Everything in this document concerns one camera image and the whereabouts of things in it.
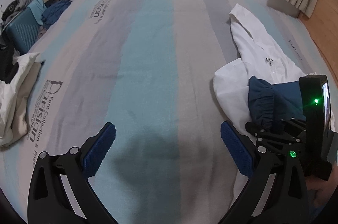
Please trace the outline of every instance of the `green led indicator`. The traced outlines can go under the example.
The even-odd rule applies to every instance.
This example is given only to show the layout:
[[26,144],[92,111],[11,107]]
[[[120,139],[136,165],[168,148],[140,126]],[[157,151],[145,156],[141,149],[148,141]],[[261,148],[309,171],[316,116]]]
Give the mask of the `green led indicator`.
[[297,153],[295,151],[290,151],[289,154],[293,158],[297,156]]

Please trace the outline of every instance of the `bed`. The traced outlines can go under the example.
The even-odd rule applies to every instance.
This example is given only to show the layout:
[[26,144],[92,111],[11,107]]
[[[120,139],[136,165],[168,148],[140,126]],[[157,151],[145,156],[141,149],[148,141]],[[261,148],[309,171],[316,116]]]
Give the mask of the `bed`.
[[116,139],[89,182],[119,223],[218,223],[237,168],[212,79],[239,57],[229,23],[236,3],[304,73],[328,76],[337,112],[335,82],[297,19],[252,0],[76,0],[30,50],[43,62],[30,131],[0,153],[0,187],[18,214],[27,220],[38,154],[81,146],[109,121]]

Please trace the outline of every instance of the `wooden headboard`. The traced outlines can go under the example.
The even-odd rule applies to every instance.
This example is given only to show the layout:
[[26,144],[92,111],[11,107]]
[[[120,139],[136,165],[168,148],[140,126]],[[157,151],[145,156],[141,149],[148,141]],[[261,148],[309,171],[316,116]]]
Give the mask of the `wooden headboard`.
[[322,54],[338,86],[338,0],[318,0],[311,18],[298,17]]

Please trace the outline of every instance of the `dark blue cloth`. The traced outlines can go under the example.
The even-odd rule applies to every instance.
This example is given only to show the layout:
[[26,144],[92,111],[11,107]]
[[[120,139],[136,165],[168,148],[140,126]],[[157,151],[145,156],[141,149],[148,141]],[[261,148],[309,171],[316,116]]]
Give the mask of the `dark blue cloth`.
[[43,28],[49,29],[57,20],[61,14],[70,6],[70,0],[60,0],[57,3],[52,4],[42,13]]
[[255,76],[249,80],[248,107],[253,123],[271,129],[274,121],[292,117],[305,121],[299,82],[269,84]]

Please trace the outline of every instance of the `metal screw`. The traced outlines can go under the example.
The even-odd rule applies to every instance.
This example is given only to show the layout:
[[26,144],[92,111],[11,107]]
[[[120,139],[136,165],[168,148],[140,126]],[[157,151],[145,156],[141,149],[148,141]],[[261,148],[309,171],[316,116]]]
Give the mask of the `metal screw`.
[[257,148],[257,150],[260,152],[260,153],[265,153],[266,152],[266,148],[264,148],[263,146],[259,146]]
[[79,151],[79,149],[78,149],[77,147],[72,147],[72,148],[69,150],[69,153],[70,153],[70,154],[76,154],[78,151]]
[[47,152],[43,151],[42,153],[40,153],[39,157],[41,159],[44,159],[47,156]]

